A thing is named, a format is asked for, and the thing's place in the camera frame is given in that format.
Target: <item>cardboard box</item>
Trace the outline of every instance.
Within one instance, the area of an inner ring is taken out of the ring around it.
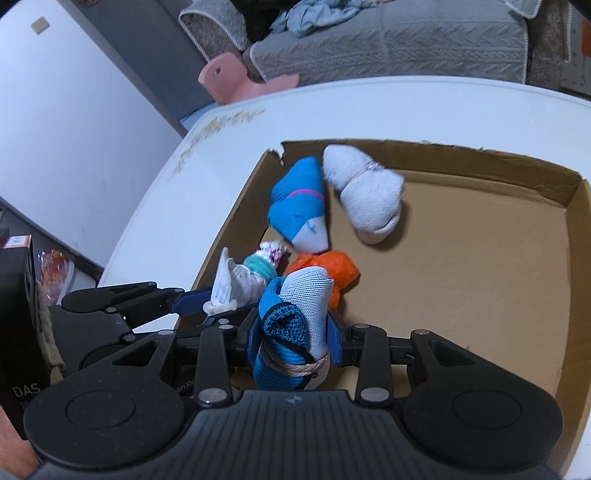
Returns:
[[[390,336],[430,329],[552,393],[564,432],[550,466],[565,473],[591,405],[591,195],[567,168],[493,151],[396,141],[286,142],[255,167],[200,270],[211,286],[222,247],[242,261],[269,229],[273,185],[324,147],[364,150],[407,179],[400,224],[383,243],[362,244],[327,192],[332,248],[361,277],[343,297],[348,323]],[[189,321],[181,320],[181,326]],[[408,391],[393,367],[397,395]],[[354,391],[356,369],[333,368],[323,388]]]

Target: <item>blue sock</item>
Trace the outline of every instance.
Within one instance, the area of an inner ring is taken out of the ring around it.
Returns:
[[[269,223],[299,252],[328,250],[324,185],[314,157],[298,160],[271,190]]]
[[[305,318],[298,307],[281,300],[279,293],[285,278],[271,280],[259,302],[259,315],[264,333],[261,350],[252,367],[252,376],[262,390],[297,390],[302,388],[305,377],[290,377],[273,369],[268,351],[291,365],[312,363],[314,358],[307,352],[309,334]]]

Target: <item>crumbs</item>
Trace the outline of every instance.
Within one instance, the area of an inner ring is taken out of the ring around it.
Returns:
[[[255,110],[252,112],[240,111],[235,113],[234,115],[224,115],[221,117],[215,117],[207,125],[205,125],[205,127],[203,127],[199,132],[197,132],[197,134],[191,139],[189,147],[181,153],[181,158],[178,161],[177,166],[174,168],[171,177],[181,172],[185,163],[193,153],[193,147],[197,145],[200,141],[203,141],[206,138],[209,138],[212,135],[217,134],[218,132],[222,131],[224,128],[228,126],[243,124],[244,122],[252,122],[252,120],[255,117],[262,115],[263,113],[265,113],[265,111],[266,109]]]

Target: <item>blue and white sock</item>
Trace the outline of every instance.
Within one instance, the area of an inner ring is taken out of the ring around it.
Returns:
[[[267,218],[298,252],[319,254],[328,250],[324,186],[314,157],[298,160],[273,187]]]
[[[333,288],[322,267],[308,267],[271,281],[259,303],[265,334],[253,367],[263,390],[304,388],[312,374],[328,371],[326,314]]]

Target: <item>orange object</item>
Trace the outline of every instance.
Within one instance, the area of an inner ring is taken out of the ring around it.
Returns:
[[[328,272],[329,278],[335,281],[335,286],[330,295],[330,309],[335,309],[339,306],[340,291],[359,276],[359,270],[353,261],[347,254],[338,250],[329,250],[321,255],[299,254],[289,264],[284,275],[289,275],[306,267],[322,267]]]

